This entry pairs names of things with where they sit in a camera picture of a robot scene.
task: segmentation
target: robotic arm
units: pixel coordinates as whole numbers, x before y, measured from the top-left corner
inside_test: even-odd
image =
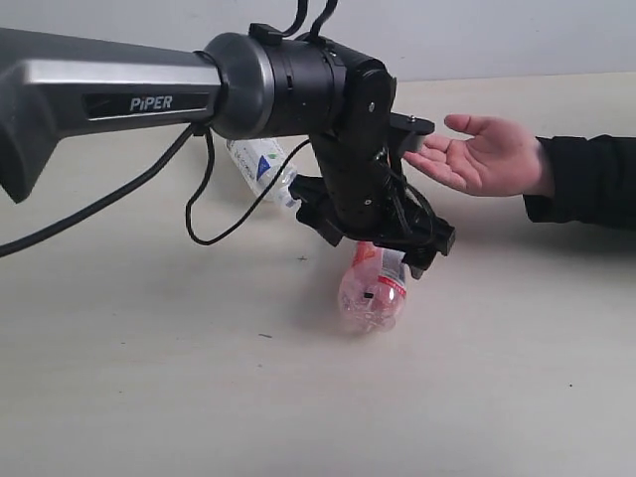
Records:
[[[292,183],[297,220],[333,246],[401,250],[420,278],[454,228],[400,160],[434,126],[392,112],[397,82],[382,62],[318,35],[335,3],[295,40],[252,24],[194,53],[0,29],[0,185],[26,200],[70,136],[178,123],[226,139],[308,135],[322,177]]]

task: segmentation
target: wall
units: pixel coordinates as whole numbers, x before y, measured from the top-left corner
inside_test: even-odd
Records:
[[[633,0],[341,0],[324,32],[401,80],[636,71]],[[286,28],[295,0],[3,0],[0,26],[176,49],[251,21]],[[312,18],[324,0],[312,0]]]

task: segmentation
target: open palm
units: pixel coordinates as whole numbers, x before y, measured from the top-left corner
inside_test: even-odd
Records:
[[[466,140],[431,134],[404,159],[431,179],[473,196],[550,195],[552,178],[539,140],[523,126],[496,117],[452,114],[450,129]]]

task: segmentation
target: white table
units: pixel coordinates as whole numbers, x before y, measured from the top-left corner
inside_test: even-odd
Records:
[[[397,109],[634,134],[636,76],[402,84]],[[115,189],[178,131],[63,142],[29,201],[1,200],[0,239]],[[252,200],[219,150],[207,236]],[[634,475],[634,234],[533,225],[520,199],[410,170],[457,243],[392,332],[345,339],[331,323],[351,244],[266,207],[194,245],[183,205],[204,161],[193,140],[133,196],[0,262],[3,476]],[[316,170],[308,151],[299,164]]]

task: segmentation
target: white plastic bottle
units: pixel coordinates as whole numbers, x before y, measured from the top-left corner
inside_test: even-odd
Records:
[[[338,293],[347,331],[390,331],[396,325],[406,301],[403,257],[401,251],[357,243]]]
[[[229,140],[226,145],[230,157],[255,196],[262,194],[287,158],[285,151],[275,139]],[[289,185],[296,175],[296,168],[287,165],[276,185],[264,199],[283,209],[294,208],[297,201],[291,197]]]

